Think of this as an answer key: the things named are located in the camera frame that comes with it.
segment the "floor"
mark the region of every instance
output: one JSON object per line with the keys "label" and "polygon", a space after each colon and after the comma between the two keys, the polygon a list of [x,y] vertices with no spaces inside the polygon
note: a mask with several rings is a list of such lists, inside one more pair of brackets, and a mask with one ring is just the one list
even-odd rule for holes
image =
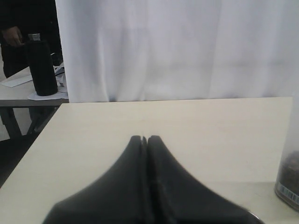
{"label": "floor", "polygon": [[[5,79],[3,73],[3,61],[0,54],[0,82]],[[20,129],[25,134],[30,126],[30,116],[28,109],[14,109],[15,117],[19,123]],[[0,141],[9,139],[5,126],[0,122]]]}

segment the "white curtain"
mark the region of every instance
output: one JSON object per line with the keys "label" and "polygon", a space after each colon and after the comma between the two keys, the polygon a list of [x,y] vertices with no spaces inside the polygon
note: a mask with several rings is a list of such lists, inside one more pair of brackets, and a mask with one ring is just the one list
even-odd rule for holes
{"label": "white curtain", "polygon": [[71,102],[299,89],[299,0],[56,2]]}

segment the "tabletop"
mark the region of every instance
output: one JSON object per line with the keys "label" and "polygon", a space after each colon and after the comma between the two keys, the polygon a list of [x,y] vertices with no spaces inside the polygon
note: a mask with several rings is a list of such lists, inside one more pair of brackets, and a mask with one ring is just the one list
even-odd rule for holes
{"label": "tabletop", "polygon": [[[17,74],[3,80],[3,82],[16,80],[31,75],[29,67]],[[68,103],[67,99],[56,100],[28,100],[27,97],[35,92],[33,82],[29,81],[13,88],[0,84],[0,107],[30,107],[30,106],[60,106],[62,103]]]}
{"label": "tabletop", "polygon": [[274,194],[291,98],[63,104],[0,189],[0,223],[40,224],[100,177],[132,135],[160,135],[190,174],[267,224],[298,224]]}

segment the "desk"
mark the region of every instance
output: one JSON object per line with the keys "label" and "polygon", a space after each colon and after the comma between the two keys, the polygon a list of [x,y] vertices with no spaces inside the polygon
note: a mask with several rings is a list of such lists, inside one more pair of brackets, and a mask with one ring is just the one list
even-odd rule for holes
{"label": "desk", "polygon": [[198,180],[267,224],[298,224],[274,194],[291,98],[63,104],[0,189],[0,223],[40,224],[101,176],[132,135],[160,135]]}
{"label": "desk", "polygon": [[[11,81],[30,75],[30,69],[25,68],[10,78],[4,80]],[[68,103],[67,99],[34,101],[28,100],[27,96],[35,91],[33,82],[27,82],[13,88],[0,85],[0,116],[6,126],[10,138],[21,135],[20,128],[14,116],[13,108],[30,107],[59,107],[62,103]]]}

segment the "black thermos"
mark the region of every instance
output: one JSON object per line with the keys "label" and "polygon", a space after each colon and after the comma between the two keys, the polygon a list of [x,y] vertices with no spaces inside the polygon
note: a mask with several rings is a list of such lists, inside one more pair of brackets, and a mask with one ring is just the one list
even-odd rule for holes
{"label": "black thermos", "polygon": [[58,89],[48,43],[41,41],[40,34],[29,34],[28,37],[25,51],[36,93],[39,96],[53,95]]}

